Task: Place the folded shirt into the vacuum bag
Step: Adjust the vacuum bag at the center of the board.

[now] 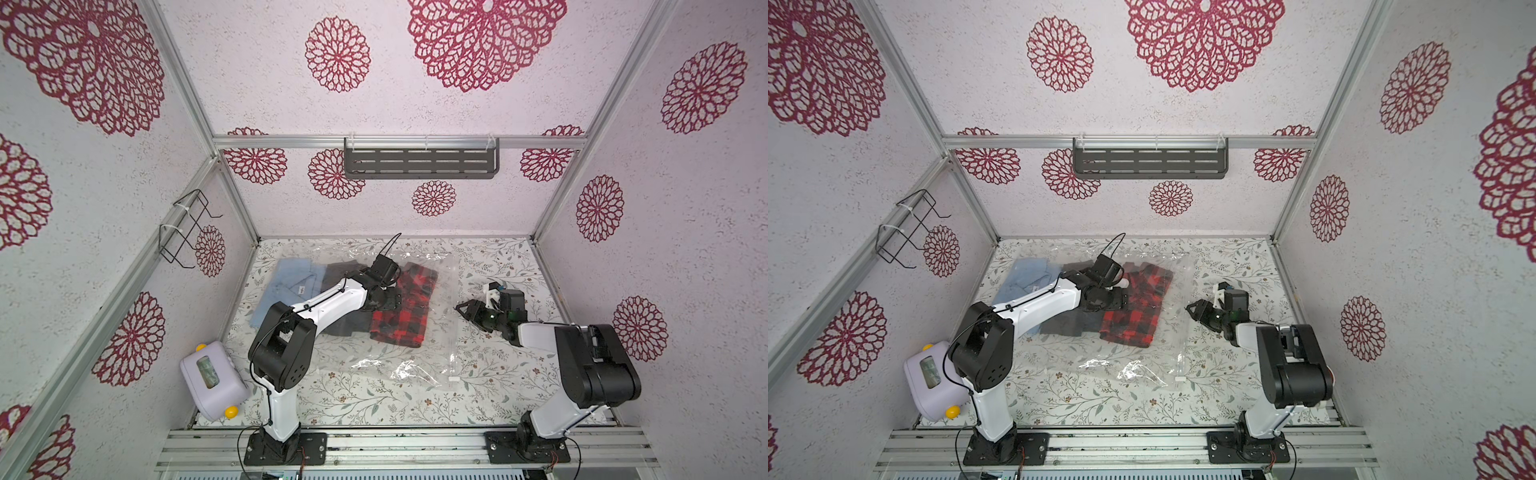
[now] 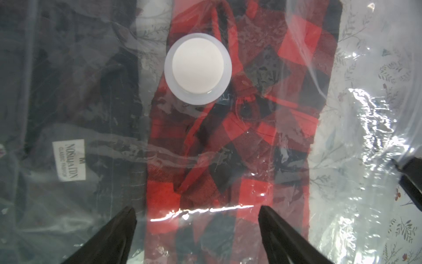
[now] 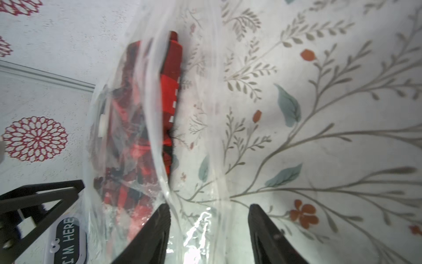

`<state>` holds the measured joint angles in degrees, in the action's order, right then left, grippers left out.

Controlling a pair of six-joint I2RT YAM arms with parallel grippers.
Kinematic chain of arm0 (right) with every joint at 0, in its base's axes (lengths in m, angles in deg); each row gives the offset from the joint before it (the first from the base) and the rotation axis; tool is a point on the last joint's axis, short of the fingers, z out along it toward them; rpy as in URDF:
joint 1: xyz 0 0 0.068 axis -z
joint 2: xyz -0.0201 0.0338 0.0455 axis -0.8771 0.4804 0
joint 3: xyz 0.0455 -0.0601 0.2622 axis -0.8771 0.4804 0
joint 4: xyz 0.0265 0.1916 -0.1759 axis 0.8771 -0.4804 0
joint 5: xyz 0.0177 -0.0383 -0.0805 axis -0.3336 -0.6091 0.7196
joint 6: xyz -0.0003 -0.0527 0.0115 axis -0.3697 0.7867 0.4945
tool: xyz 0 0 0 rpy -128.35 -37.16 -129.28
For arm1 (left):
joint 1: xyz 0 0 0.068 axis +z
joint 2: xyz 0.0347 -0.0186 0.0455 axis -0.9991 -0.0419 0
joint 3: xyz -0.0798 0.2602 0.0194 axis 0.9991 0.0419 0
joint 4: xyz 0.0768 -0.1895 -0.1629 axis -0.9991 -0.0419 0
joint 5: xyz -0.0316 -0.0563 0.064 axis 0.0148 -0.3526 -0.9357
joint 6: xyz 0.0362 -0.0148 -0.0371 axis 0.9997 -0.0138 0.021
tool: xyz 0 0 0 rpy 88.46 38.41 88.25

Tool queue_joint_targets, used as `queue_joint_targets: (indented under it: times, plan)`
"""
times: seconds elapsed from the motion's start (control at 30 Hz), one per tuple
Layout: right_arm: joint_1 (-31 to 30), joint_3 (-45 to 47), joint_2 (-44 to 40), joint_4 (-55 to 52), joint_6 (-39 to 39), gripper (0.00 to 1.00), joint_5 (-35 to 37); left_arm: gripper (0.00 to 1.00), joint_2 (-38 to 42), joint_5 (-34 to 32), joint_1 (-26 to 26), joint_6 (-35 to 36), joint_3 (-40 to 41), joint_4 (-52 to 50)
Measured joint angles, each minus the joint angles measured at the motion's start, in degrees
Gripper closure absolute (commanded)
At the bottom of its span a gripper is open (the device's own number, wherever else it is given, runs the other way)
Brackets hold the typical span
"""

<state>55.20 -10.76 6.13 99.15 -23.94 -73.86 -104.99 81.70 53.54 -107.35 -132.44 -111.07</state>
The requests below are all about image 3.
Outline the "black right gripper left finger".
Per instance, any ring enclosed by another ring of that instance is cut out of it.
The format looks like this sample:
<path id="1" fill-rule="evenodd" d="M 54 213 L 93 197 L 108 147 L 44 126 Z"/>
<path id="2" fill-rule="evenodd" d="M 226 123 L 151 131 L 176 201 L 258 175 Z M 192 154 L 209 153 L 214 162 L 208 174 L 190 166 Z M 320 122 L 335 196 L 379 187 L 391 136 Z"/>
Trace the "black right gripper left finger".
<path id="1" fill-rule="evenodd" d="M 164 203 L 112 264 L 164 264 L 170 226 L 170 208 Z"/>

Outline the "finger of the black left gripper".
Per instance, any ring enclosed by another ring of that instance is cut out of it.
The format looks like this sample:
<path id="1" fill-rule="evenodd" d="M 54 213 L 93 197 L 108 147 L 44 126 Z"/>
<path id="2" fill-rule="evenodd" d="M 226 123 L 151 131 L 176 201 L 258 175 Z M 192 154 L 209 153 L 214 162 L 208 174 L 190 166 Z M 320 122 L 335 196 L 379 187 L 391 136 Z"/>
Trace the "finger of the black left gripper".
<path id="1" fill-rule="evenodd" d="M 1 195 L 1 263 L 12 264 L 79 198 L 82 180 L 25 185 Z M 26 236 L 18 227 L 31 218 Z"/>

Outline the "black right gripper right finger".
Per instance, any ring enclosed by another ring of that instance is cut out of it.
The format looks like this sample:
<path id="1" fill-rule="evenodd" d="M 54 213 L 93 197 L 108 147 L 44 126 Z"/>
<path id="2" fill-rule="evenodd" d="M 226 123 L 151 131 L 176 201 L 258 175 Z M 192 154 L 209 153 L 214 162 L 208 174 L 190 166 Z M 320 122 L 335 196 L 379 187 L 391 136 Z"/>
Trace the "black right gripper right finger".
<path id="1" fill-rule="evenodd" d="M 308 264 L 258 204 L 249 207 L 248 226 L 256 264 Z"/>

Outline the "red black plaid shirt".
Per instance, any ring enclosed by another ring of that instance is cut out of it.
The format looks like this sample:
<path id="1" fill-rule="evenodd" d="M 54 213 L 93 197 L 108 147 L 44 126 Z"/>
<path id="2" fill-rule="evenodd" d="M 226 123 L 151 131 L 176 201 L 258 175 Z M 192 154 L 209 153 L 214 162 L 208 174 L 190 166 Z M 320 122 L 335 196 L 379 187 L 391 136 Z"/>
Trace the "red black plaid shirt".
<path id="1" fill-rule="evenodd" d="M 111 150 L 111 161 L 105 167 L 104 176 L 93 181 L 106 205 L 116 206 L 119 220 L 123 213 L 130 216 L 125 234 L 129 240 L 145 225 L 153 213 L 152 199 L 135 185 L 155 184 L 156 170 L 152 165 L 151 143 L 145 127 L 142 107 L 135 104 L 139 92 L 135 91 L 135 62 L 139 41 L 126 49 L 120 87 L 111 93 L 111 116 L 101 116 L 108 122 L 107 147 Z M 160 71 L 160 86 L 163 107 L 163 161 L 166 173 L 170 173 L 173 161 L 173 143 L 170 131 L 173 127 L 175 105 L 181 76 L 182 46 L 178 34 L 171 32 L 169 45 Z"/>

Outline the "clear plastic vacuum bag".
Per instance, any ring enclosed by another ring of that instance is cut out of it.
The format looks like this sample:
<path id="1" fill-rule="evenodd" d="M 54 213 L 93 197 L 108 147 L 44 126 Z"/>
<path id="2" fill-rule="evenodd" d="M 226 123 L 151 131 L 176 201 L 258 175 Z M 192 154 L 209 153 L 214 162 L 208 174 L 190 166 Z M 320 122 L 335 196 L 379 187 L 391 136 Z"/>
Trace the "clear plastic vacuum bag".
<path id="1" fill-rule="evenodd" d="M 223 44 L 219 1 L 141 1 L 88 114 L 89 263 L 224 263 Z"/>

